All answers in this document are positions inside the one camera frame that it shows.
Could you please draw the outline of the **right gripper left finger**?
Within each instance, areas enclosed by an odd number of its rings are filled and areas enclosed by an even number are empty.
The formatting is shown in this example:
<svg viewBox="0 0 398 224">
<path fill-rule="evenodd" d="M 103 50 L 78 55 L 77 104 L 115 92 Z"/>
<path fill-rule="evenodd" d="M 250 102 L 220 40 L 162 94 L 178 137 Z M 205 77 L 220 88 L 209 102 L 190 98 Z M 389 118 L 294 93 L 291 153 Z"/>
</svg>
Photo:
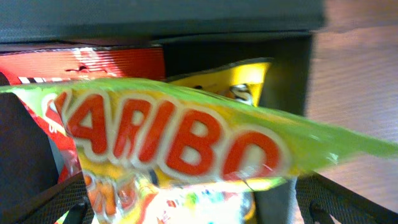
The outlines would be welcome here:
<svg viewBox="0 0 398 224">
<path fill-rule="evenodd" d="M 62 215 L 67 216 L 65 223 L 93 221 L 94 212 L 81 172 L 9 209 L 9 223 L 55 223 Z"/>
</svg>

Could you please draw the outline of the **green Haribo gummy bag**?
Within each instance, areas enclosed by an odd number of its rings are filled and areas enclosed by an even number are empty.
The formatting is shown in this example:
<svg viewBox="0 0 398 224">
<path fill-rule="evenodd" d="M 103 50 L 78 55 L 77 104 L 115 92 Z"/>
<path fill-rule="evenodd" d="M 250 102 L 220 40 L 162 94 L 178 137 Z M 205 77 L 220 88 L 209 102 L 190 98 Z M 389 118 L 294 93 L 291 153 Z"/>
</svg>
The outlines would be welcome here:
<svg viewBox="0 0 398 224">
<path fill-rule="evenodd" d="M 100 223 L 237 223 L 243 192 L 397 144 L 141 78 L 4 86 L 76 148 Z"/>
</svg>

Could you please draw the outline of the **red Hacks candy bag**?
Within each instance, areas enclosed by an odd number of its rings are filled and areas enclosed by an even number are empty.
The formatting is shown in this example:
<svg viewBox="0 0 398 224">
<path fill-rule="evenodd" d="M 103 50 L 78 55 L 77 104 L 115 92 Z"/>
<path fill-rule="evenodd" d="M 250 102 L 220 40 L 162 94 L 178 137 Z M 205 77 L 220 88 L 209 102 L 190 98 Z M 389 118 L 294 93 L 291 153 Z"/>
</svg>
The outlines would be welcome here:
<svg viewBox="0 0 398 224">
<path fill-rule="evenodd" d="M 81 47 L 1 54 L 1 85 L 69 82 L 95 78 L 134 77 L 165 80 L 161 47 Z M 63 157 L 59 182 L 81 170 L 73 140 L 66 136 L 54 106 L 56 94 L 22 99 L 33 120 Z"/>
</svg>

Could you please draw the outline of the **yellow Hacks candy bag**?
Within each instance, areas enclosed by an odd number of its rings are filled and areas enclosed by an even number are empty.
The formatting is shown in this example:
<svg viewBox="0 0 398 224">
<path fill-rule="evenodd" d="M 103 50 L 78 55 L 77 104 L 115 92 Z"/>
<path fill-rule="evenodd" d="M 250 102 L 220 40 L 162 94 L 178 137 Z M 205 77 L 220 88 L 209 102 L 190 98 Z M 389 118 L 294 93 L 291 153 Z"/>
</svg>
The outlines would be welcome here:
<svg viewBox="0 0 398 224">
<path fill-rule="evenodd" d="M 264 57 L 240 60 L 218 68 L 172 76 L 166 82 L 257 106 L 271 61 Z"/>
</svg>

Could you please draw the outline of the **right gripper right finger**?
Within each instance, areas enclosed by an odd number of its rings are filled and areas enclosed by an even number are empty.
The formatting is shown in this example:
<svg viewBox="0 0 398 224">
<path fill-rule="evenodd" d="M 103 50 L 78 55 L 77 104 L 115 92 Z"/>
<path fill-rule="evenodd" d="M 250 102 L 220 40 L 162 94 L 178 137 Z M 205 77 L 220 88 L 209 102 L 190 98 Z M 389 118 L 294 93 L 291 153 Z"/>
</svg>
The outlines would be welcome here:
<svg viewBox="0 0 398 224">
<path fill-rule="evenodd" d="M 397 224 L 397 213 L 314 173 L 296 181 L 296 199 L 305 223 Z"/>
</svg>

